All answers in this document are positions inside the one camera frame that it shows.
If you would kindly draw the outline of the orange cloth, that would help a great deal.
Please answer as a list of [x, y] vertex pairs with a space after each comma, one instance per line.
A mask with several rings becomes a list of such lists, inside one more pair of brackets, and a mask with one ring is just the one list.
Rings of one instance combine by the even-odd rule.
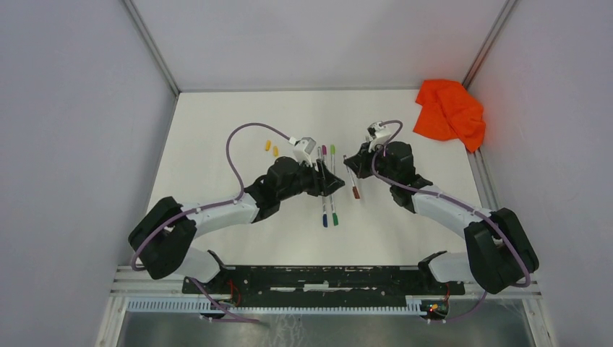
[[461, 83], [452, 80], [423, 81], [416, 103], [421, 112], [413, 131], [437, 141], [460, 140], [468, 152], [484, 141], [484, 107]]

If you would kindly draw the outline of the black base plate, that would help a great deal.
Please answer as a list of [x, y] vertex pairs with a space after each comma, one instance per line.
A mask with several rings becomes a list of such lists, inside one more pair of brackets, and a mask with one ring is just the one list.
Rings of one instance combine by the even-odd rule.
[[465, 294], [417, 266], [227, 266], [203, 288], [241, 308], [402, 307], [407, 296]]

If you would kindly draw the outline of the aluminium frame rail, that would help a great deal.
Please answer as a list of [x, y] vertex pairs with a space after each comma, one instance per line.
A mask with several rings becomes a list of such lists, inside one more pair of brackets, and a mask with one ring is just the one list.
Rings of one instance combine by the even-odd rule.
[[[351, 268], [340, 273], [340, 280], [290, 280], [288, 284], [274, 284], [271, 277], [263, 275], [230, 275], [228, 280], [238, 288], [244, 298], [248, 293], [263, 295], [272, 293], [374, 293], [378, 296], [407, 296], [411, 298], [442, 299], [446, 295], [455, 298], [477, 298], [484, 290], [475, 283], [436, 284], [426, 289], [408, 280], [409, 268], [400, 269], [400, 280], [382, 277], [376, 279], [373, 269]], [[153, 280], [147, 273], [135, 272], [127, 267], [116, 270], [111, 291], [115, 294], [163, 294], [169, 296], [200, 295], [190, 280], [183, 275], [170, 275]]]

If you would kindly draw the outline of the brown capped marker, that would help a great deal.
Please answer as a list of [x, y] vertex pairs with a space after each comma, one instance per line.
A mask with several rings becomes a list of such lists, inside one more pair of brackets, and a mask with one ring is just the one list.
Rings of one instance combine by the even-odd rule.
[[356, 178], [354, 176], [353, 171], [350, 169], [350, 167], [348, 166], [348, 164], [345, 163], [345, 160], [348, 157], [346, 155], [343, 155], [343, 164], [346, 167], [350, 182], [351, 182], [351, 189], [352, 189], [352, 193], [353, 193], [353, 197], [355, 200], [360, 200], [361, 196], [359, 194], [359, 189], [357, 187], [357, 183], [356, 183]]

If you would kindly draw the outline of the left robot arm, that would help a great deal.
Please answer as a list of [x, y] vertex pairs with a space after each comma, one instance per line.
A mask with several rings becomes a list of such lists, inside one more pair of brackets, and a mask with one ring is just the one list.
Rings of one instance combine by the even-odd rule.
[[283, 156], [238, 197], [193, 206], [164, 197], [128, 235], [132, 267], [153, 280], [182, 275], [198, 280], [209, 294], [219, 294], [227, 285], [223, 263], [214, 252], [193, 247], [195, 239], [229, 226], [258, 223], [277, 213], [284, 200], [300, 194], [327, 197], [345, 184], [322, 160], [308, 166]]

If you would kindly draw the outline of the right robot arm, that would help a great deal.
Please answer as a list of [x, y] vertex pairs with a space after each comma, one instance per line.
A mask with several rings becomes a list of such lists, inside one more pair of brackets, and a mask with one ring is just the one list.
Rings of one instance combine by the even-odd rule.
[[417, 283], [423, 293], [438, 294], [450, 282], [477, 283], [489, 294], [531, 284], [539, 259], [512, 210], [475, 207], [443, 192], [417, 173], [412, 148], [404, 142], [375, 150], [364, 143], [343, 162], [358, 179], [374, 176], [388, 184], [399, 207], [437, 222], [464, 240], [463, 252], [441, 251], [420, 261]]

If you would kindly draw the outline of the lime green capped marker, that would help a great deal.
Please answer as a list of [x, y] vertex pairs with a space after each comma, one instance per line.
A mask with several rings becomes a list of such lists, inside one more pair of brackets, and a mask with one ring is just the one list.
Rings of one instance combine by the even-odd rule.
[[330, 167], [335, 170], [335, 146], [330, 145]]

